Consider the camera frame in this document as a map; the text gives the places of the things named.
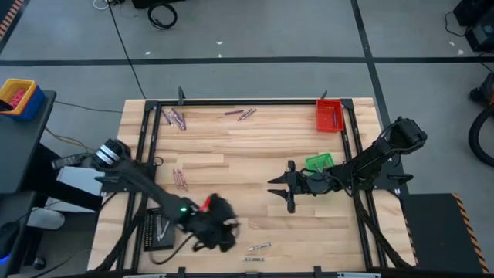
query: black table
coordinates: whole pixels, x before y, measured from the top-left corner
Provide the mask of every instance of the black table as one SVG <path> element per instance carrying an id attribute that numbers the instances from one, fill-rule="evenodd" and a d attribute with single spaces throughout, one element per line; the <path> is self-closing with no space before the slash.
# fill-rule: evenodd
<path id="1" fill-rule="evenodd" d="M 50 161 L 59 155 L 39 143 L 56 93 L 44 93 L 44 103 L 33 120 L 0 116 L 0 225 L 28 216 L 34 204 L 43 206 L 48 197 L 94 211 L 101 206 L 101 197 L 56 180 L 58 171 L 52 169 Z M 19 271 L 22 261 L 28 264 L 25 252 L 32 253 L 29 247 L 39 243 L 33 241 L 41 238 L 41 229 L 26 227 L 27 221 L 28 217 L 19 220 L 21 229 L 9 258 L 0 258 L 0 277 Z"/>

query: black metal frame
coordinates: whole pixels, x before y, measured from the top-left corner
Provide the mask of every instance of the black metal frame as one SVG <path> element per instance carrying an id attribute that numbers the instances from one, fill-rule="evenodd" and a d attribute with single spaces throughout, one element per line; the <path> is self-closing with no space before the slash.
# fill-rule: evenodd
<path id="1" fill-rule="evenodd" d="M 362 143 L 360 141 L 360 133 L 358 132 L 357 119 L 354 112 L 354 105 L 351 99 L 341 99 L 344 107 L 347 108 L 348 114 L 350 116 L 350 125 L 352 129 L 352 133 L 354 135 L 355 144 L 357 148 L 357 153 L 362 151 Z M 316 99 L 240 99 L 240 100 L 186 100 L 183 91 L 179 90 L 179 100 L 146 100 L 146 104 L 144 105 L 144 115 L 143 121 L 140 128 L 140 136 L 139 143 L 137 146 L 137 154 L 136 159 L 142 159 L 142 153 L 144 149 L 144 141 L 147 133 L 147 125 L 149 122 L 149 115 L 151 110 L 156 110 L 154 115 L 154 126 L 151 135 L 151 145 L 149 150 L 148 164 L 152 165 L 154 160 L 154 154 L 156 151 L 157 144 L 157 135 L 159 130 L 159 123 L 161 118 L 161 108 L 165 106 L 228 106 L 228 105 L 316 105 Z M 344 129 L 341 131 L 341 137 L 343 140 L 343 150 L 345 153 L 346 160 L 350 160 L 352 158 L 350 142 L 348 140 L 347 133 L 347 125 L 344 122 Z M 376 222 L 377 226 L 379 225 L 377 222 L 377 213 L 375 210 L 374 199 L 372 198 L 372 194 L 370 192 L 366 193 L 368 210 L 373 217 L 373 220 Z M 142 202 L 147 202 L 147 196 L 142 197 Z M 134 210 L 135 204 L 135 193 L 130 193 L 129 201 L 127 203 L 127 211 L 124 219 L 124 227 L 128 225 L 130 219 L 132 218 L 132 212 Z M 362 246 L 362 251 L 364 254 L 364 262 L 366 269 L 370 269 L 373 267 L 372 258 L 371 258 L 371 250 L 369 247 L 367 230 L 365 229 L 365 224 L 361 219 L 357 218 L 359 233 L 360 233 L 360 243 Z M 132 267 L 131 271 L 137 272 L 138 263 L 140 259 L 140 255 L 142 253 L 142 235 L 144 231 L 144 224 L 141 223 L 137 228 L 137 236 L 136 242 L 134 245 L 134 253 L 132 257 Z M 384 252 L 379 245 L 378 242 L 378 255 L 381 267 L 387 267 L 386 257 Z M 120 254 L 119 260 L 117 261 L 117 270 L 122 270 L 124 268 L 124 260 L 125 260 L 125 251 L 126 247 L 123 248 L 122 253 Z M 252 276 L 258 277 L 259 275 L 268 276 L 268 277 L 324 277 L 324 276 L 336 276 L 336 272 L 322 272 L 320 266 L 314 266 L 314 272 L 311 273 L 187 273 L 187 276 L 192 277 L 239 277 L 239 276 Z M 167 273 L 167 276 L 177 276 L 180 277 L 184 275 L 184 268 L 179 268 L 177 273 Z"/>

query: gray floor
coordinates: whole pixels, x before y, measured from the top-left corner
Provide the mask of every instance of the gray floor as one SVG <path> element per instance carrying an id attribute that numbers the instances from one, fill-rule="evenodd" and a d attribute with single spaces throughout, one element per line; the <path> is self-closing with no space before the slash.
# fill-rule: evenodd
<path id="1" fill-rule="evenodd" d="M 97 11 L 91 2 L 31 0 L 0 59 L 125 59 L 109 11 Z M 444 29 L 444 14 L 457 2 L 359 0 L 374 57 L 478 55 Z M 178 24 L 166 32 L 153 29 L 146 13 L 130 1 L 114 8 L 131 59 L 364 56 L 347 0 L 187 0 L 174 7 Z M 462 31 L 453 16 L 449 25 Z M 494 266 L 494 169 L 475 159 L 467 142 L 481 110 L 467 93 L 488 71 L 477 63 L 376 67 L 391 119 L 411 117 L 429 135 L 424 149 L 403 158 L 405 171 L 415 176 L 410 191 L 459 193 L 488 265 Z M 139 65 L 135 70 L 150 98 L 176 97 L 178 86 L 188 97 L 318 97 L 324 90 L 331 97 L 374 97 L 365 63 Z M 141 98 L 129 66 L 0 67 L 0 76 L 36 80 L 43 89 L 57 91 L 58 100 L 94 108 L 121 110 L 125 99 Z M 118 114 L 56 104 L 48 127 L 97 147 L 117 135 L 119 122 Z M 487 124 L 482 142 L 494 154 L 492 135 L 494 126 Z M 42 142 L 61 155 L 81 151 L 47 134 Z M 78 230 L 73 221 L 47 233 L 39 252 L 49 264 L 91 246 L 92 231 Z M 68 240 L 71 236 L 77 240 Z M 48 276 L 80 273 L 87 256 L 81 253 Z M 20 276 L 30 275 L 27 268 Z"/>

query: wooden tabletop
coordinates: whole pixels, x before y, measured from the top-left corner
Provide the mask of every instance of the wooden tabletop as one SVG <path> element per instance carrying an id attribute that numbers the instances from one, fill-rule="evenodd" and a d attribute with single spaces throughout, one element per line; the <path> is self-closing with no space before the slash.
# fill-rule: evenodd
<path id="1" fill-rule="evenodd" d="M 355 113 L 364 148 L 369 147 L 381 128 L 372 98 L 354 98 Z M 185 266 L 189 273 L 233 272 L 310 272 L 314 266 L 323 271 L 365 270 L 360 247 L 353 201 L 341 192 L 327 195 L 297 195 L 296 213 L 286 211 L 286 203 L 270 194 L 268 180 L 286 170 L 288 160 L 297 169 L 305 159 L 331 153 L 336 164 L 344 160 L 340 133 L 316 131 L 315 106 L 273 105 L 258 106 L 257 112 L 244 121 L 238 116 L 224 116 L 224 112 L 249 109 L 244 106 L 176 107 L 184 113 L 187 130 L 171 127 L 160 120 L 156 156 L 164 159 L 157 169 L 156 183 L 170 193 L 188 197 L 202 204 L 211 193 L 226 198 L 239 217 L 240 234 L 237 245 L 227 253 L 218 249 L 192 252 L 191 240 L 170 262 L 155 266 L 147 253 L 140 256 L 140 273 L 176 273 Z M 133 152 L 137 148 L 144 111 L 144 100 L 128 100 L 123 110 L 118 138 Z M 150 132 L 154 119 L 151 111 L 143 160 L 147 160 Z M 355 155 L 350 129 L 350 146 Z M 174 185 L 172 171 L 179 168 L 189 184 L 188 192 Z M 100 213 L 88 265 L 98 266 L 120 237 L 124 223 L 127 193 L 118 194 Z M 374 191 L 381 231 L 390 244 L 409 263 L 414 257 L 408 238 L 400 202 L 386 191 Z M 149 207 L 156 207 L 150 202 Z M 186 235 L 177 231 L 175 246 Z M 373 263 L 377 265 L 374 238 L 368 232 Z M 247 251 L 251 246 L 266 242 L 272 246 Z M 130 267 L 134 238 L 129 242 L 126 267 Z M 170 251 L 154 252 L 162 260 Z M 243 262 L 242 257 L 265 258 L 264 262 Z"/>

